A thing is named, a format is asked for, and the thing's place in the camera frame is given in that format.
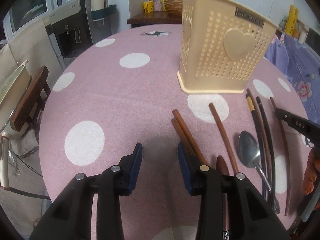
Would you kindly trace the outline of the right hand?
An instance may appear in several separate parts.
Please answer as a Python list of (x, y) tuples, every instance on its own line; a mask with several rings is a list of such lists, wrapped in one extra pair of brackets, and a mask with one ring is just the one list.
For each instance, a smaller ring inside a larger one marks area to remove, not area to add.
[(309, 153), (306, 171), (304, 172), (303, 192), (308, 195), (313, 192), (314, 184), (319, 174), (319, 148), (313, 147)]

